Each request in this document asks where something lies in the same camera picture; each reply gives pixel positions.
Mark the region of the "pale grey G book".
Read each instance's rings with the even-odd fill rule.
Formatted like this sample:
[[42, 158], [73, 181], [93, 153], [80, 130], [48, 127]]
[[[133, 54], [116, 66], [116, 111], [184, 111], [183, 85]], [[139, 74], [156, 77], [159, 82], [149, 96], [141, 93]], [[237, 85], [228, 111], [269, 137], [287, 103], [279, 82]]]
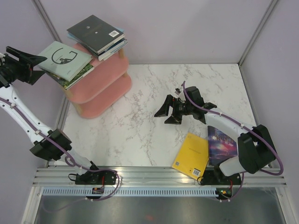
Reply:
[[54, 41], [38, 55], [47, 58], [38, 64], [39, 68], [67, 81], [71, 81], [93, 58], [88, 53], [57, 41]]

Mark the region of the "yellow book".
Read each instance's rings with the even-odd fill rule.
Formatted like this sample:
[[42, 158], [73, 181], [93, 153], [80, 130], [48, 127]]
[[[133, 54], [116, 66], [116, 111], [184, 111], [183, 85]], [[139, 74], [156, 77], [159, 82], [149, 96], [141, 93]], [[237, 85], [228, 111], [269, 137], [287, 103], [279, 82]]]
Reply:
[[195, 134], [188, 133], [172, 164], [172, 168], [194, 180], [201, 181], [208, 159], [208, 141]]

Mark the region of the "light blue book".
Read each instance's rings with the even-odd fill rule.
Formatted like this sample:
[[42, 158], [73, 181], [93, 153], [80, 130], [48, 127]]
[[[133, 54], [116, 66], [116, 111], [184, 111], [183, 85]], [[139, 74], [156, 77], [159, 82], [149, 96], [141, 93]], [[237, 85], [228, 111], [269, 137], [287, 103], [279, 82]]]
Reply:
[[73, 39], [95, 53], [100, 53], [124, 38], [122, 29], [92, 30], [85, 29], [77, 34], [68, 32], [67, 37]]

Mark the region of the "green secret garden book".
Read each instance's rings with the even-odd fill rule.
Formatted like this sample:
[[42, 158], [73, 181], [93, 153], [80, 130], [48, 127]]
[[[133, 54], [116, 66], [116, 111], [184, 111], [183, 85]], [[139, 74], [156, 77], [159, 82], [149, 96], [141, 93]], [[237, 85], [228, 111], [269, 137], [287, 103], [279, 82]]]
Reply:
[[62, 77], [59, 77], [48, 71], [46, 72], [46, 74], [49, 75], [52, 79], [54, 79], [63, 89], [68, 90], [93, 70], [94, 67], [89, 63], [71, 81], [67, 81]]

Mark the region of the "purple Robinson Crusoe book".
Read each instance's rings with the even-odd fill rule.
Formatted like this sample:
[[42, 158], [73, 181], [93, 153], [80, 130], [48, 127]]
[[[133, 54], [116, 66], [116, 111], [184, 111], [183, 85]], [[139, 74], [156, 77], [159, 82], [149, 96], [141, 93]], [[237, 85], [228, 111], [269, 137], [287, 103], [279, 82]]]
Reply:
[[208, 126], [209, 165], [215, 166], [237, 156], [236, 142], [215, 127]]

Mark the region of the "teal 20000 Leagues book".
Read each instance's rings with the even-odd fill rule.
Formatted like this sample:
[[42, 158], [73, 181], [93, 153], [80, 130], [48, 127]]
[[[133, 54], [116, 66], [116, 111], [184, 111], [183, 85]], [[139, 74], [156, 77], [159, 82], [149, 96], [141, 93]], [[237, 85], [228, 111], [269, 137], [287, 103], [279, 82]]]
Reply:
[[101, 52], [98, 55], [98, 60], [99, 61], [107, 60], [111, 55], [113, 55], [118, 50], [123, 48], [127, 43], [128, 43], [127, 39], [123, 38], [119, 42], [115, 43], [113, 46], [109, 47], [107, 50]]

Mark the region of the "black hardcover book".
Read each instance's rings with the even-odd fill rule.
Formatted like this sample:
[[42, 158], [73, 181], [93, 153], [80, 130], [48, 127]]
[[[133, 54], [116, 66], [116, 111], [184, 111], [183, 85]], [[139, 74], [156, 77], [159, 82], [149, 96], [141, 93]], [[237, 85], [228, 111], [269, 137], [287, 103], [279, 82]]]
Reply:
[[125, 37], [122, 31], [95, 15], [85, 18], [68, 28], [67, 31], [97, 53], [102, 52]]

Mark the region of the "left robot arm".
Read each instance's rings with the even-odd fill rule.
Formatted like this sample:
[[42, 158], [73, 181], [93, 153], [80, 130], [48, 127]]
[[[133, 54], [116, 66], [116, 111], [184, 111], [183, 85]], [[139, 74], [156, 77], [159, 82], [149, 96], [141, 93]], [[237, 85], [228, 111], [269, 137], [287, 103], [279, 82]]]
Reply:
[[0, 106], [26, 132], [33, 147], [31, 153], [46, 161], [64, 161], [75, 168], [73, 174], [78, 185], [98, 184], [102, 180], [100, 169], [87, 158], [79, 155], [71, 146], [71, 140], [60, 130], [52, 130], [38, 119], [22, 102], [13, 86], [16, 80], [33, 85], [44, 74], [34, 67], [46, 60], [6, 47], [0, 55]]

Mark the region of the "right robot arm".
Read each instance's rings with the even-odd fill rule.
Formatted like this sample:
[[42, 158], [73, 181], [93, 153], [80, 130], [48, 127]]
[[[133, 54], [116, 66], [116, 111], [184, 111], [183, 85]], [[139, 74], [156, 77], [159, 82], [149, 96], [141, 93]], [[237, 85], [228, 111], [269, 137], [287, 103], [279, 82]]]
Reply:
[[252, 126], [226, 115], [215, 104], [205, 102], [197, 87], [183, 89], [184, 99], [167, 95], [155, 117], [166, 117], [166, 124], [180, 125], [183, 116], [191, 115], [203, 124], [212, 126], [236, 142], [237, 155], [214, 166], [213, 177], [223, 184], [232, 175], [248, 172], [254, 174], [277, 159], [268, 129]]

